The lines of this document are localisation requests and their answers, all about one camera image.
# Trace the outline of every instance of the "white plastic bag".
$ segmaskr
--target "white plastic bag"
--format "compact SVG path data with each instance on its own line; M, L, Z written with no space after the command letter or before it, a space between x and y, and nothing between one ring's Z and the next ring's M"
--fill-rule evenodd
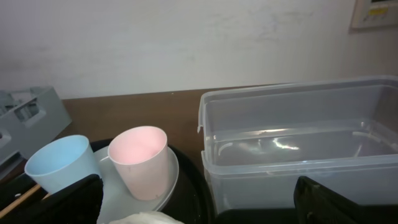
M141 212L109 224L183 224L162 212Z

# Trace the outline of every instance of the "gray plate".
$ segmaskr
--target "gray plate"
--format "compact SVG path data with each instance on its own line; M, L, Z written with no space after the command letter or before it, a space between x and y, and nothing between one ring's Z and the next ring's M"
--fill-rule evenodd
M104 198L97 223L108 224L110 221L120 220L135 213L158 211L166 205L178 179L178 160L170 148L170 185L164 194L150 201L138 200L131 195L108 157L108 147L96 151L94 155L101 169L104 182Z

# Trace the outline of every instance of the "yellow label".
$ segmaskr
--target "yellow label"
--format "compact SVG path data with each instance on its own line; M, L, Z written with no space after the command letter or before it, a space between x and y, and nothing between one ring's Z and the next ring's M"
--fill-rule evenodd
M388 8L380 8L380 9L371 9L368 12L369 16L379 16L386 14L388 12Z

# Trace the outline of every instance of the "pink cup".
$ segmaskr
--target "pink cup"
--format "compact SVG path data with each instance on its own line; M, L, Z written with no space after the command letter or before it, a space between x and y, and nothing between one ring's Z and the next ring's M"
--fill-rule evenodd
M166 191L167 136L160 128L142 126L121 133L109 145L108 156L135 198L152 200Z

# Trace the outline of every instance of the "gray basket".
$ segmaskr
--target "gray basket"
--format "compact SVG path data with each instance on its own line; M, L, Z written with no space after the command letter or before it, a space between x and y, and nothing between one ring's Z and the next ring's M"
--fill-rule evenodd
M0 164L18 152L30 158L70 123L52 87L0 91Z

